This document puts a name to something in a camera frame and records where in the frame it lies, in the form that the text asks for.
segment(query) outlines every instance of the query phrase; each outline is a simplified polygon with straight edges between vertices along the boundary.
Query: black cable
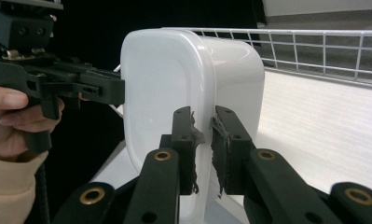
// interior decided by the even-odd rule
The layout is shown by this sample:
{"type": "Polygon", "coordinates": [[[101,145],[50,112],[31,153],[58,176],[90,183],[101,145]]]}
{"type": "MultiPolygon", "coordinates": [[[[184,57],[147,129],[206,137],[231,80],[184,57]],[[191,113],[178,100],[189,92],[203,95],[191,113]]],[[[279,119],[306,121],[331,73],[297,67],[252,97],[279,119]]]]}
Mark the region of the black cable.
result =
{"type": "Polygon", "coordinates": [[[38,168],[36,174],[36,199],[40,210],[41,223],[49,224],[49,207],[48,207],[48,194],[47,194],[47,182],[46,182],[46,168],[44,163],[38,168]]]}

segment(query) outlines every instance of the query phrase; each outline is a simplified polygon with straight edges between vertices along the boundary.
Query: wire grid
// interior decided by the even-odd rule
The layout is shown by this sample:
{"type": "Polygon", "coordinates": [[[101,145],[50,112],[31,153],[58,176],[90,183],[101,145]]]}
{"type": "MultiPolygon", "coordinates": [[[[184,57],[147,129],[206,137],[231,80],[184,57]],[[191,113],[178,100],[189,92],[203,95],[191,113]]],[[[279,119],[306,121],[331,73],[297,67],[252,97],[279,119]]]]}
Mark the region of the wire grid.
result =
{"type": "Polygon", "coordinates": [[[244,41],[266,67],[372,84],[372,31],[176,29],[244,41]]]}

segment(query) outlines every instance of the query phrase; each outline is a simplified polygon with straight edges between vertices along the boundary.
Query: fingernail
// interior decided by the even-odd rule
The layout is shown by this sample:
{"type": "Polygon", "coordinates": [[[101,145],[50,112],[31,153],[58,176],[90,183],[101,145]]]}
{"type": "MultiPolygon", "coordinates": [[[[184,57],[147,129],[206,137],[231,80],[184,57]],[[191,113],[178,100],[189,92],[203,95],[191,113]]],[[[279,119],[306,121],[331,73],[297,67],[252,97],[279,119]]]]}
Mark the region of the fingernail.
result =
{"type": "Polygon", "coordinates": [[[4,102],[8,106],[20,108],[25,106],[25,95],[17,91],[8,92],[5,95],[4,102]]]}
{"type": "Polygon", "coordinates": [[[0,118],[0,124],[3,126],[13,126],[20,122],[20,117],[17,115],[4,115],[0,118]]]}

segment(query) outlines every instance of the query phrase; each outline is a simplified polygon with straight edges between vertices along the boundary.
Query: human hand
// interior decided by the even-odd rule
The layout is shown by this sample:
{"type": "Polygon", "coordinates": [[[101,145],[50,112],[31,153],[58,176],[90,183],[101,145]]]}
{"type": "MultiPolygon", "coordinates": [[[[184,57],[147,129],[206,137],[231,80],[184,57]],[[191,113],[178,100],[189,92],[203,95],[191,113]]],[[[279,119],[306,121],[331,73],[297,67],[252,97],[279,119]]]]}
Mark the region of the human hand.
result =
{"type": "MultiPolygon", "coordinates": [[[[0,160],[16,161],[27,150],[23,132],[53,131],[59,119],[46,119],[40,105],[28,105],[28,96],[21,91],[0,87],[0,160]]],[[[60,115],[64,103],[59,101],[60,115]]]]}

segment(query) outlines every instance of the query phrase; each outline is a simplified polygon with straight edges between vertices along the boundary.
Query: white plastic container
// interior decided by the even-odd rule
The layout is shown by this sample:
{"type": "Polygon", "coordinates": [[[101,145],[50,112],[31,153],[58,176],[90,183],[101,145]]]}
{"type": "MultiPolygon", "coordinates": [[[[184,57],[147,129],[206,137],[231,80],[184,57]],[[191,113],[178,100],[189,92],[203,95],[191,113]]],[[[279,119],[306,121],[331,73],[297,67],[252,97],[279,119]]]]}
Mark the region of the white plastic container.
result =
{"type": "Polygon", "coordinates": [[[214,106],[234,110],[255,137],[264,89],[264,67],[255,50],[241,42],[199,37],[189,31],[132,32],[121,49],[126,82],[125,139],[132,164],[141,171],[146,154],[172,132],[172,114],[191,106],[195,127],[204,133],[197,147],[199,194],[182,196],[183,223],[203,223],[212,162],[210,118],[214,106]]]}

